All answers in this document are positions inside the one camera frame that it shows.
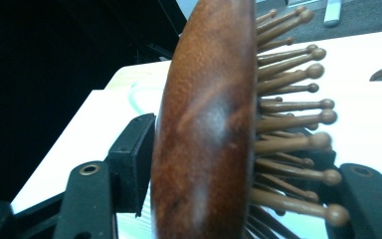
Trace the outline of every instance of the white table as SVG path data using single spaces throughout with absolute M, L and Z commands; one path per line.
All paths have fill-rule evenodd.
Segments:
M 337 152 L 336 165 L 353 162 L 373 167 L 382 173 L 382 82 L 369 82 L 370 76 L 382 69 L 382 33 L 315 44 L 327 50 L 327 57 L 321 62 L 326 72 L 318 81 L 320 91 L 314 95 L 284 96 L 284 99 L 334 99 L 339 119 L 334 125 L 321 126 L 319 130 L 325 130 L 333 137 L 333 149 Z M 20 212 L 64 191 L 69 173 L 77 165 L 105 158 L 126 124 L 139 115 L 130 104 L 128 95 L 132 91 L 136 92 L 136 107 L 141 108 L 140 113 L 157 113 L 169 64 L 162 62 L 122 68 L 106 89 L 92 91 L 15 197 L 12 202 L 14 211 Z M 134 219 L 129 214 L 118 215 L 120 238 L 151 237 L 148 199 L 147 196 L 142 218 Z M 322 220 L 288 213 L 282 221 L 304 238 L 326 237 Z

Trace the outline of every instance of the wooden hairbrush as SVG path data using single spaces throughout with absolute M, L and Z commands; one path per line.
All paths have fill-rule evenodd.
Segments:
M 333 123 L 334 103 L 287 103 L 277 94 L 316 92 L 318 85 L 293 86 L 318 79 L 324 68 L 313 64 L 325 51 L 308 46 L 268 54 L 293 42 L 276 40 L 308 22 L 303 7 L 276 18 L 255 18 L 250 0 L 200 0 L 171 63 L 156 126 L 151 171 L 153 231 L 157 238 L 275 238 L 272 230 L 295 237 L 262 206 L 323 217 L 341 226 L 348 220 L 339 205 L 324 208 L 318 196 L 287 178 L 335 185 L 335 170 L 316 171 L 298 150 L 331 150 L 325 132 L 310 136 L 289 128 Z M 318 115 L 293 111 L 318 109 Z

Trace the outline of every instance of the gray floor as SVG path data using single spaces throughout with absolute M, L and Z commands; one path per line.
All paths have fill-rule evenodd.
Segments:
M 343 1 L 340 23 L 334 28 L 323 26 L 326 0 L 320 3 L 307 4 L 314 11 L 312 21 L 304 27 L 296 28 L 283 35 L 293 36 L 297 42 L 318 41 L 374 32 L 382 32 L 382 0 L 351 0 Z M 289 11 L 285 1 L 268 0 L 257 4 L 257 15 L 263 15 L 272 8 L 281 14 Z

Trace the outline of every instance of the dark gray surface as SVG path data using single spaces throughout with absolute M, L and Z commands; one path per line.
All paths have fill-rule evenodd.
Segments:
M 280 15 L 288 12 L 285 4 L 278 7 L 278 0 L 258 3 L 257 15 L 277 8 Z M 382 32 L 382 0 L 353 0 L 344 2 L 340 15 L 340 23 L 334 28 L 323 26 L 325 8 L 316 9 L 314 18 L 303 27 L 291 30 L 283 35 L 293 36 L 297 42 L 318 41 L 360 34 Z

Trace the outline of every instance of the brown curved object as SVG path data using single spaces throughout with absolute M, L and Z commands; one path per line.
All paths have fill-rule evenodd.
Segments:
M 151 171 L 157 238 L 240 238 L 253 171 L 253 0 L 200 0 L 175 50 Z

